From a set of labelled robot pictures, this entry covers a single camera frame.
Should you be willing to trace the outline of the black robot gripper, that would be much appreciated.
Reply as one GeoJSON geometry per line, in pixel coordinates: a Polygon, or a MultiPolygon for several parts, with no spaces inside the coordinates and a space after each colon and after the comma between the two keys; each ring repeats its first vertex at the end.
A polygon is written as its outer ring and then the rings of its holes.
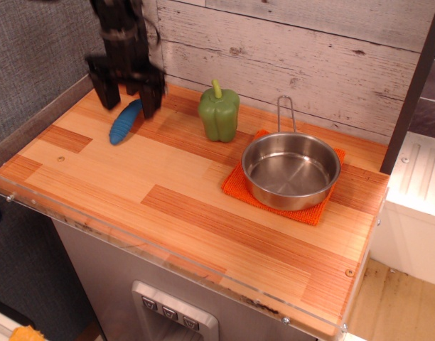
{"type": "Polygon", "coordinates": [[[161,107],[163,71],[149,60],[149,37],[142,1],[91,1],[99,19],[104,55],[86,57],[90,78],[101,104],[113,109],[120,102],[119,84],[139,92],[145,119],[161,107]]]}

